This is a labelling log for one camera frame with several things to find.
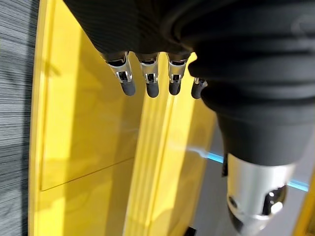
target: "yellow panel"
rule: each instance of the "yellow panel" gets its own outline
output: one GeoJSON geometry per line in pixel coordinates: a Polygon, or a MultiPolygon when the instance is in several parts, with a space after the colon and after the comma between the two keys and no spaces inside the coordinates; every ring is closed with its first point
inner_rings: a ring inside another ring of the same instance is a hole
{"type": "Polygon", "coordinates": [[[186,71],[180,94],[170,95],[160,59],[160,95],[143,105],[124,236],[184,235],[204,174],[200,154],[211,142],[214,114],[191,97],[193,78],[186,71]]]}
{"type": "Polygon", "coordinates": [[[121,236],[133,159],[39,195],[39,236],[121,236]]]}
{"type": "Polygon", "coordinates": [[[40,1],[30,236],[122,235],[145,89],[138,61],[130,58],[134,97],[123,94],[65,4],[40,1]]]}
{"type": "Polygon", "coordinates": [[[63,1],[47,11],[42,190],[134,157],[145,87],[132,55],[138,90],[124,95],[63,1]]]}

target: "black rubber fingertip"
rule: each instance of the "black rubber fingertip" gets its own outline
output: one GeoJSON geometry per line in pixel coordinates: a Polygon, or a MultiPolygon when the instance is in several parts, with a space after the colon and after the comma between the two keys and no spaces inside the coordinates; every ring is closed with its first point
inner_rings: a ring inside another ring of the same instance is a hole
{"type": "Polygon", "coordinates": [[[150,84],[146,84],[147,86],[147,93],[149,97],[157,97],[158,96],[158,83],[150,83],[150,84]]]}
{"type": "Polygon", "coordinates": [[[195,82],[192,83],[192,88],[191,88],[191,96],[194,99],[199,99],[201,98],[201,91],[203,89],[203,86],[200,84],[196,84],[195,82]]]}
{"type": "Polygon", "coordinates": [[[124,93],[128,96],[133,96],[136,93],[136,87],[134,85],[133,80],[131,82],[123,82],[122,84],[122,89],[124,93]]]}
{"type": "Polygon", "coordinates": [[[175,95],[179,94],[179,92],[181,90],[181,84],[179,84],[177,82],[169,83],[168,90],[169,90],[169,93],[171,95],[175,96],[175,95]]]}

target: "black rubber cover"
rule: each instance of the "black rubber cover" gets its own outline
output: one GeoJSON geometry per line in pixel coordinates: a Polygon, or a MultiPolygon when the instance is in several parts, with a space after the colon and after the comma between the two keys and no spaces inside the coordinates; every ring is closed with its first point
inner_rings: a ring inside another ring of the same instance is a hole
{"type": "Polygon", "coordinates": [[[239,0],[174,24],[197,54],[189,72],[207,80],[226,153],[266,166],[302,157],[315,122],[314,15],[314,0],[239,0]]]}
{"type": "Polygon", "coordinates": [[[131,82],[123,81],[123,83],[121,83],[121,85],[122,85],[122,89],[126,95],[133,96],[136,93],[136,87],[134,85],[133,80],[131,82]]]}
{"type": "Polygon", "coordinates": [[[195,82],[192,82],[192,87],[191,87],[191,96],[194,99],[199,99],[201,98],[201,91],[203,90],[203,86],[199,83],[196,84],[195,82]]]}
{"type": "Polygon", "coordinates": [[[146,83],[146,86],[147,86],[147,93],[148,93],[148,96],[149,97],[157,97],[158,96],[158,83],[149,83],[147,84],[146,83]]]}
{"type": "Polygon", "coordinates": [[[177,83],[176,81],[174,81],[174,83],[170,82],[168,85],[168,90],[171,95],[175,96],[179,94],[179,92],[181,91],[181,83],[177,83]]]}

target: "robotic hand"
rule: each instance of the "robotic hand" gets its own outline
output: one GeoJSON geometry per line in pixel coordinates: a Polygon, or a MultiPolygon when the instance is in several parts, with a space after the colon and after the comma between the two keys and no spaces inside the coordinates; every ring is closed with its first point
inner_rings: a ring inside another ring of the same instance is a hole
{"type": "Polygon", "coordinates": [[[244,235],[263,229],[314,131],[315,0],[64,1],[127,95],[129,51],[150,97],[159,52],[168,53],[172,95],[197,54],[192,95],[218,116],[231,220],[244,235]]]}

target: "blue led light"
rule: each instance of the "blue led light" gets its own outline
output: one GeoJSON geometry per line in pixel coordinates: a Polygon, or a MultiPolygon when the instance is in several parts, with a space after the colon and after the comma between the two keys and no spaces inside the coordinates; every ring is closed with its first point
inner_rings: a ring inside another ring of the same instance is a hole
{"type": "MultiPolygon", "coordinates": [[[[208,156],[206,158],[216,161],[216,162],[223,163],[223,157],[220,155],[216,155],[214,153],[208,153],[208,156]]],[[[288,185],[290,187],[293,187],[293,188],[296,188],[305,192],[308,192],[309,190],[309,185],[307,183],[304,183],[295,179],[293,179],[290,183],[288,183],[288,185]]]]}

